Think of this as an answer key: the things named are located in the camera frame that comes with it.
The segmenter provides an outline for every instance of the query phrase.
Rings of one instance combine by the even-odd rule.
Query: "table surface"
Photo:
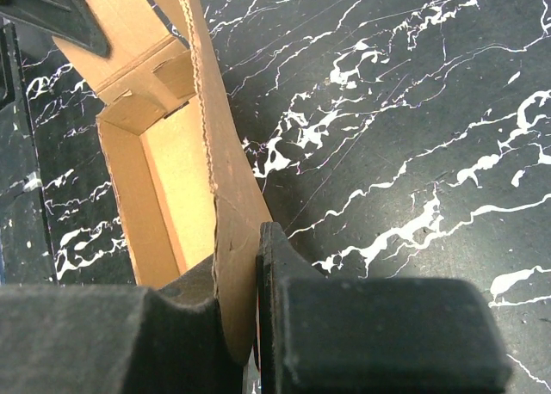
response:
[[[202,2],[293,246],[334,276],[470,280],[516,364],[508,392],[551,391],[551,0]],[[59,283],[133,283],[102,103],[18,28]]]

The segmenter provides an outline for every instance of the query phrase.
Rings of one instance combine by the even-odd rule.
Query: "corrugated cardboard edge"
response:
[[[200,0],[177,0],[178,9],[175,0],[155,1],[165,14],[176,17],[171,21],[177,28],[188,32],[217,220],[214,293],[220,302],[226,345],[233,359],[244,364],[255,334],[260,225],[271,217],[233,125]]]

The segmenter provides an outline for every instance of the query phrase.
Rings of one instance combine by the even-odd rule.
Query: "cardboard flap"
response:
[[[233,125],[200,0],[155,2],[182,33],[186,21],[216,208],[215,294],[228,349],[244,364],[254,338],[260,225],[271,217]]]
[[[153,74],[166,86],[172,94],[178,99],[189,99],[195,94],[193,83],[193,65],[191,63],[191,52],[185,52],[163,62],[154,71]],[[190,78],[183,79],[182,71],[188,71]]]
[[[127,92],[107,106],[101,118],[139,136],[145,129],[166,115],[166,110],[141,95]]]

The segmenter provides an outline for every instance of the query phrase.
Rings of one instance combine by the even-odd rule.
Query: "cardboard box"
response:
[[[214,252],[214,295],[232,357],[256,315],[255,256],[270,220],[233,125],[199,0],[86,0],[112,46],[57,45],[107,107],[97,127],[141,285],[163,286]]]

